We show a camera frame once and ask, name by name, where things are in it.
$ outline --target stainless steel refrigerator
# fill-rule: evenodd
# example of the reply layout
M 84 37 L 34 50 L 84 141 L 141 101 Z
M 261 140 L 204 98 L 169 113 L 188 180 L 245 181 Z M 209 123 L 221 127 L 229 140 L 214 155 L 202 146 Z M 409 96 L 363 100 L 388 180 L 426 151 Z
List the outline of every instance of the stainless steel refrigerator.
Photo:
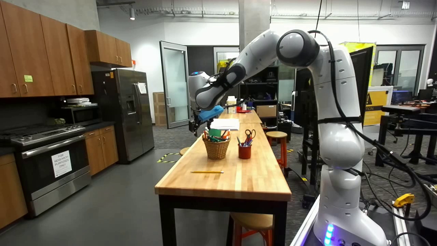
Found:
M 92 72 L 94 100 L 104 121 L 115 121 L 120 164 L 155 147 L 145 73 L 115 69 Z

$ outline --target yellow pencil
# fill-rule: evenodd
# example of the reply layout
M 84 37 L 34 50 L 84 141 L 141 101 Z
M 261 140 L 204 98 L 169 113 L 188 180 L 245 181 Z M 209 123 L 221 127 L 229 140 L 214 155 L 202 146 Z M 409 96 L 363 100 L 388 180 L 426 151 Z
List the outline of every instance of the yellow pencil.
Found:
M 223 173 L 223 171 L 192 171 L 192 173 Z

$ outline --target black shelving unit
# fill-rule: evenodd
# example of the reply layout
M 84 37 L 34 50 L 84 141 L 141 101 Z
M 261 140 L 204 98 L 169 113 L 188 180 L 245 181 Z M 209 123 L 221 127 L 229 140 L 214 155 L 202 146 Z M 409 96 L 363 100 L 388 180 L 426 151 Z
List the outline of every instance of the black shelving unit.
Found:
M 268 66 L 239 85 L 239 97 L 249 97 L 249 102 L 257 108 L 260 105 L 276 105 L 276 116 L 260 117 L 267 126 L 277 126 L 278 116 L 278 74 L 279 66 Z

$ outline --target stack of paper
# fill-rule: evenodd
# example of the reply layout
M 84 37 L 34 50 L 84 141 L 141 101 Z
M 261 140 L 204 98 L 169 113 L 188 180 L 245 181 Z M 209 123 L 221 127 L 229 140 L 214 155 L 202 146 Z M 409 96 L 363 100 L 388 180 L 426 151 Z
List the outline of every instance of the stack of paper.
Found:
M 211 123 L 211 129 L 219 130 L 239 130 L 239 119 L 214 119 Z

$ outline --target ceiling light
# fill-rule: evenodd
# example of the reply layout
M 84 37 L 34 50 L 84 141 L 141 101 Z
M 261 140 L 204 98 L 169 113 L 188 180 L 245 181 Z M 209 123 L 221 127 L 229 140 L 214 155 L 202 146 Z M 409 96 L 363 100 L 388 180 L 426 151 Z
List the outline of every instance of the ceiling light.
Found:
M 403 1 L 401 9 L 409 9 L 409 1 Z
M 131 20 L 135 20 L 135 9 L 131 7 L 129 12 L 131 13 Z

